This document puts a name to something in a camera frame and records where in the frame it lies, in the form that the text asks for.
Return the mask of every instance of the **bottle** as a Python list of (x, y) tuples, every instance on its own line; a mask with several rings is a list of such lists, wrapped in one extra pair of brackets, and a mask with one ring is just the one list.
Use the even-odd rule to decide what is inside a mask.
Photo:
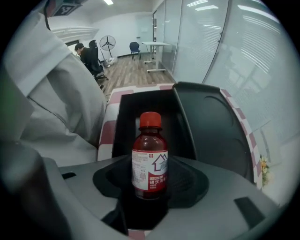
[(166, 192), (168, 150), (159, 134), (161, 116), (144, 112), (140, 117), (141, 134), (132, 149), (132, 184), (135, 195), (142, 199), (158, 199)]

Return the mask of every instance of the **white coat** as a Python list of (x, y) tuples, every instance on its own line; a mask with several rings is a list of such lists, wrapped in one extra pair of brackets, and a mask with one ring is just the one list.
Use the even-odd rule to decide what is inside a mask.
[(106, 100), (88, 69), (33, 12), (4, 56), (12, 81), (33, 106), (20, 141), (58, 166), (95, 162)]

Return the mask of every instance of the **black hair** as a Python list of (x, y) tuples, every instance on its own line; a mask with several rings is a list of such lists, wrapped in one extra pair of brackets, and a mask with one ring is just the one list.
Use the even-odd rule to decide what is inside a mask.
[(75, 52), (78, 50), (78, 49), (81, 49), (83, 48), (83, 44), (82, 43), (77, 43), (76, 46), (75, 46)]

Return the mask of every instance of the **white wall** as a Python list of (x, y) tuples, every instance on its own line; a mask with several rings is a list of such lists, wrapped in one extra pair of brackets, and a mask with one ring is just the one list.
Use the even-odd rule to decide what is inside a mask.
[[(151, 12), (122, 14), (92, 24), (94, 28), (99, 28), (94, 38), (98, 46), (100, 39), (106, 35), (111, 35), (116, 39), (116, 46), (111, 50), (113, 57), (130, 54), (129, 44), (131, 42), (138, 42), (141, 52), (145, 52), (146, 49), (141, 41), (152, 41), (152, 25)], [(108, 51), (103, 51), (103, 54), (106, 59), (110, 58)], [(101, 52), (99, 52), (99, 59), (103, 60)]]
[(48, 22), (52, 30), (72, 27), (91, 27), (89, 18), (80, 8), (68, 16), (49, 17)]
[(153, 0), (153, 9), (152, 11), (156, 11), (156, 9), (159, 7), (159, 5), (163, 2), (164, 0)]

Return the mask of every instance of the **cable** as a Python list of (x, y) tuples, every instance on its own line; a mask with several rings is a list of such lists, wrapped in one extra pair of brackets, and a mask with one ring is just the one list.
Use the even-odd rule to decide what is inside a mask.
[(49, 29), (51, 31), (51, 29), (49, 27), (48, 14), (47, 14), (47, 7), (49, 6), (49, 3), (50, 3), (50, 0), (47, 0), (46, 4), (44, 6), (44, 15), (45, 15), (46, 27), (47, 27), (47, 29)]

